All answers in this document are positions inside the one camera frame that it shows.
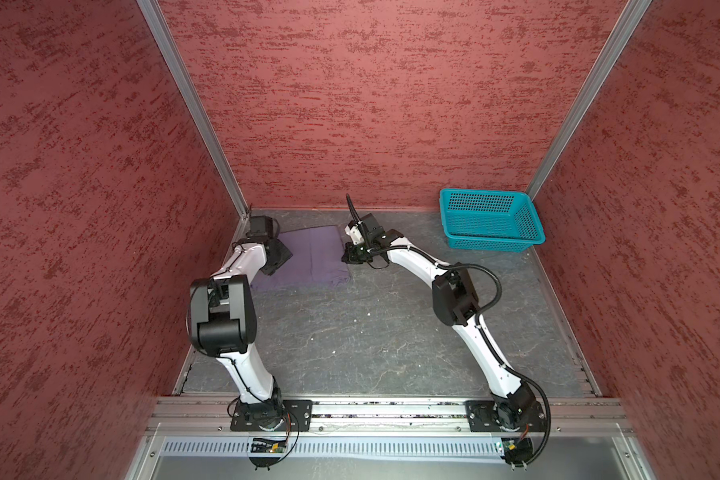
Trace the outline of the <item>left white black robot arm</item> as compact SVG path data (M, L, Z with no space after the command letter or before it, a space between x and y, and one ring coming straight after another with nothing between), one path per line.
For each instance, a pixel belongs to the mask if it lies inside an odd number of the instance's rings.
M276 431L287 420L275 377L255 345L258 316L251 283L271 275L292 256L277 238L242 240L214 274L190 286L187 333L193 348L220 363L238 391L233 425Z

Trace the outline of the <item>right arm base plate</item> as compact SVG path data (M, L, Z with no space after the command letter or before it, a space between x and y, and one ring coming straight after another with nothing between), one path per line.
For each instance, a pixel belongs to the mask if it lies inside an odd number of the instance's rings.
M471 432L542 433L548 426L547 414L538 401L517 407L508 402L469 400L464 406Z

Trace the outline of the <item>teal plastic basket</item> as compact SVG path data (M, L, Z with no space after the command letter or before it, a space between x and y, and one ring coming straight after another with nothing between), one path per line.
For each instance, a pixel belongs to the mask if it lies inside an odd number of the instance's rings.
M536 208L522 192L447 188L439 206L453 249L520 253L546 241Z

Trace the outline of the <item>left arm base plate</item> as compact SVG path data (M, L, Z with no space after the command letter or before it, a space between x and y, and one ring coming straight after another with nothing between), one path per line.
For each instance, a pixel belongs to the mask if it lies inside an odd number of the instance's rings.
M303 432L310 428L311 400L276 400L275 402L237 402L228 409L232 432Z

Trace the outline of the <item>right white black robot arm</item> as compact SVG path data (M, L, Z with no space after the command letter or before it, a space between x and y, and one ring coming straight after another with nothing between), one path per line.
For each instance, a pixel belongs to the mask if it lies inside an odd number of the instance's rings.
M416 247L395 230L369 233L360 222L345 227L349 241L342 261L396 264L428 284L435 316L467 346L486 378L493 407L490 425L506 432L543 431L551 417L548 397L537 382L515 370L487 328L485 314L501 299L499 278L476 264L449 264Z

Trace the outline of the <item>purple trousers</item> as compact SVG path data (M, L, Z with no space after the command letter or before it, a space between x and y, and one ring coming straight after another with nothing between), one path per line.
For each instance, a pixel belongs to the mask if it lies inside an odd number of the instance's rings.
M272 275L258 273L252 289L267 292L285 288L337 287L351 276L342 262L344 243L334 225L280 233L278 239L292 253Z

